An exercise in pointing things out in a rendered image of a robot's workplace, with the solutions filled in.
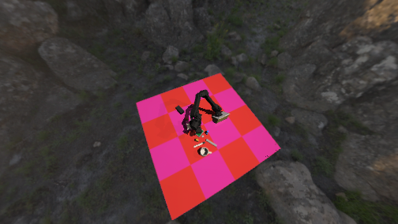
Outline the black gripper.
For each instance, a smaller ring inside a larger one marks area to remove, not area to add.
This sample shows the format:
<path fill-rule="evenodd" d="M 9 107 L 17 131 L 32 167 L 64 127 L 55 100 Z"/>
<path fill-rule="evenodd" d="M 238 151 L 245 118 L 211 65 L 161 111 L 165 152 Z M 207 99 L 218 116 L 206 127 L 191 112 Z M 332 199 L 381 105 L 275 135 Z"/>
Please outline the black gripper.
<path fill-rule="evenodd" d="M 197 130 L 195 130 L 195 133 L 202 133 L 202 129 L 201 129 L 201 123 L 199 123 L 199 126 L 197 127 Z"/>

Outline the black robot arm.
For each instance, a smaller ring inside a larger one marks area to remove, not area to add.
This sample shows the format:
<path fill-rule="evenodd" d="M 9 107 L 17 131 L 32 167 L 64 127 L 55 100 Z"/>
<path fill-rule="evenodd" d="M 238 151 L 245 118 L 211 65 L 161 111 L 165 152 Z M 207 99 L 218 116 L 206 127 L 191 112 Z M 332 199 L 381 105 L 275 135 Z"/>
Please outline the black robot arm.
<path fill-rule="evenodd" d="M 190 111 L 190 120 L 191 120 L 190 127 L 193 130 L 197 130 L 199 123 L 201 123 L 201 115 L 202 114 L 199 114 L 199 110 L 198 110 L 199 104 L 201 101 L 201 97 L 205 98 L 208 101 L 208 103 L 212 106 L 212 110 L 215 111 L 215 114 L 217 117 L 222 115 L 222 113 L 221 113 L 222 108 L 218 104 L 215 104 L 213 102 L 213 100 L 208 95 L 207 90 L 202 90 L 202 91 L 198 92 L 195 96 L 196 97 L 194 100 L 193 109 Z"/>

